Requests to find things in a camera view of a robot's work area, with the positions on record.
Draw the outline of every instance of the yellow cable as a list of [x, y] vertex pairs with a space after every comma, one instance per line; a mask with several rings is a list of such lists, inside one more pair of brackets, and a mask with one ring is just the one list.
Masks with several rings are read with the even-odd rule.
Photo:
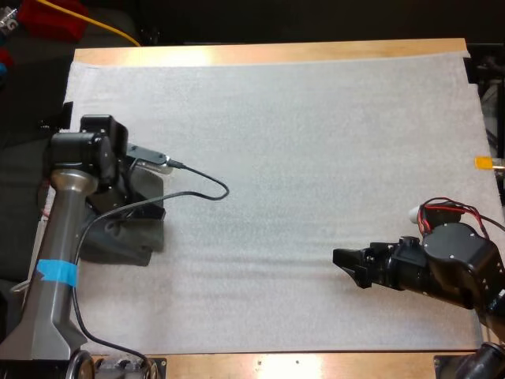
[[93, 20], [92, 18], [83, 16], [82, 14], [75, 13], [75, 12], [73, 12], [71, 10], [68, 10], [67, 8], [63, 8], [61, 6], [57, 6], [56, 4], [53, 4], [52, 2], [48, 2], [47, 0], [37, 0], [37, 2], [39, 2], [40, 4], [44, 4], [45, 6], [49, 6], [52, 9], [56, 9], [56, 10], [59, 10], [60, 12], [69, 14], [70, 16], [74, 16], [76, 18], [80, 18], [81, 20], [84, 20], [84, 21], [89, 22], [90, 24], [99, 26], [100, 28], [104, 28], [104, 29], [106, 29], [106, 30], [108, 30], [110, 32], [116, 33], [116, 34], [120, 35], [121, 37], [126, 38], [129, 42], [133, 43], [135, 46], [140, 46], [140, 43], [138, 43], [133, 37], [127, 35], [126, 33], [122, 32], [119, 29], [113, 28], [113, 27], [111, 27], [111, 26], [109, 26], [107, 24], [103, 24], [103, 23], [101, 23], [101, 22], [99, 22], [97, 20]]

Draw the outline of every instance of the blue tape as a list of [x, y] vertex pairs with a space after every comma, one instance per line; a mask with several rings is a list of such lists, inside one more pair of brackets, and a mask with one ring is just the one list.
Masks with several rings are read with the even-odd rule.
[[55, 259], [40, 259], [37, 271], [43, 275], [42, 280], [44, 281], [65, 283], [72, 287], [77, 286], [77, 266], [73, 263]]

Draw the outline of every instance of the table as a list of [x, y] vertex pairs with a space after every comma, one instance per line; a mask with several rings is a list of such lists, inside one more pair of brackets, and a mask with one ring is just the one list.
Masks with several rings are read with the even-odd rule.
[[[78, 49], [74, 61], [106, 66], [214, 66], [388, 58], [465, 51], [464, 39]], [[170, 379], [433, 379], [434, 352], [167, 355]]]

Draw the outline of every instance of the black cable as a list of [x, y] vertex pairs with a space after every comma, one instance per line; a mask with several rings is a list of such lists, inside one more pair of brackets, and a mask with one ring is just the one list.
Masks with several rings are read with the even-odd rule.
[[[202, 177], [204, 177], [204, 178], [206, 178], [208, 180], [211, 180], [214, 183], [219, 184], [222, 188], [224, 188], [224, 190], [225, 190], [224, 194], [222, 194], [220, 196], [217, 196], [217, 197], [214, 197], [214, 196], [205, 195], [205, 194], [200, 193], [200, 192], [181, 191], [181, 192], [176, 192], [176, 193], [168, 193], [167, 195], [163, 195], [163, 196], [159, 196], [159, 197], [153, 197], [151, 199], [147, 199], [147, 200], [143, 200], [143, 201], [138, 201], [136, 203], [124, 205], [124, 206], [122, 206], [120, 208], [116, 208], [116, 209], [113, 209], [113, 210], [111, 210], [109, 212], [105, 212], [102, 215], [96, 217], [84, 229], [84, 231], [83, 231], [83, 233], [82, 233], [82, 235], [80, 237], [79, 244], [77, 245], [76, 259], [74, 261], [75, 265], [77, 265], [77, 263], [79, 261], [80, 251], [81, 251], [82, 246], [84, 244], [84, 239], [86, 238], [86, 235], [88, 234], [88, 232], [90, 231], [90, 229], [92, 228], [92, 226], [95, 225], [95, 223], [99, 222], [100, 220], [106, 219], [109, 216], [113, 216], [113, 215], [116, 215], [118, 213], [122, 213], [124, 211], [128, 211], [130, 209], [141, 207], [141, 206], [146, 205], [146, 204], [151, 204], [151, 203], [156, 203], [158, 201], [173, 199], [175, 197], [194, 196], [194, 197], [200, 197], [200, 198], [205, 199], [205, 200], [219, 201], [219, 200], [224, 199], [226, 196], [228, 196], [230, 194], [230, 189], [228, 188], [228, 186], [226, 184], [224, 184], [223, 182], [221, 182], [220, 180], [218, 180], [216, 178], [213, 178], [212, 176], [209, 176], [207, 174], [204, 174], [201, 171], [195, 170], [194, 168], [187, 167], [186, 165], [184, 165], [184, 164], [182, 164], [180, 162], [177, 162], [177, 161], [169, 161], [169, 162], [173, 163], [173, 165], [171, 165], [172, 167], [180, 168], [180, 169], [187, 170], [187, 171], [191, 171], [191, 172], [193, 172], [195, 174], [198, 174], [199, 176], [202, 176]], [[77, 290], [76, 290], [75, 287], [72, 289], [72, 303], [73, 303], [73, 309], [74, 309], [75, 314], [76, 314], [76, 319], [77, 319], [77, 323], [79, 325], [79, 328], [80, 328], [80, 330], [82, 330], [82, 332], [84, 333], [84, 335], [86, 337], [88, 337], [91, 341], [93, 341], [95, 343], [99, 343], [100, 345], [103, 345], [103, 346], [106, 346], [106, 347], [110, 347], [110, 348], [113, 348], [115, 350], [124, 351], [125, 353], [131, 354], [131, 355], [135, 355], [135, 356], [139, 357], [140, 359], [142, 359], [144, 361], [144, 363], [147, 364], [148, 358], [145, 355], [141, 354], [140, 352], [132, 350], [132, 349], [128, 349], [127, 347], [123, 347], [123, 346], [117, 345], [115, 343], [108, 342], [106, 340], [101, 340], [100, 338], [97, 338], [97, 337], [93, 336], [86, 329], [86, 325], [84, 325], [84, 321], [82, 319], [82, 315], [80, 314], [79, 302], [77, 301]]]
[[498, 228], [499, 228], [499, 229], [501, 229], [502, 231], [505, 231], [505, 226], [503, 226], [501, 223], [498, 223], [498, 222], [496, 222], [495, 220], [490, 219], [489, 217], [486, 217], [486, 216], [483, 216], [483, 215], [481, 215], [481, 218], [482, 218], [483, 220], [488, 221], [489, 223], [492, 223], [495, 227], [498, 227]]

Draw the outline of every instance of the white foam sheet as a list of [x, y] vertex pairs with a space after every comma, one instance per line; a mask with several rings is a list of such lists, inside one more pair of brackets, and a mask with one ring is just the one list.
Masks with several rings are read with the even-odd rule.
[[[73, 63], [67, 100], [130, 141], [224, 180], [224, 201], [165, 202], [147, 268], [80, 265], [89, 329], [145, 353], [470, 349], [468, 310], [358, 288], [334, 248], [418, 235], [437, 195], [502, 221], [477, 90], [462, 54], [264, 66]], [[166, 191], [221, 189], [175, 171]], [[503, 246], [493, 227], [492, 238]], [[88, 347], [102, 352], [97, 345]]]

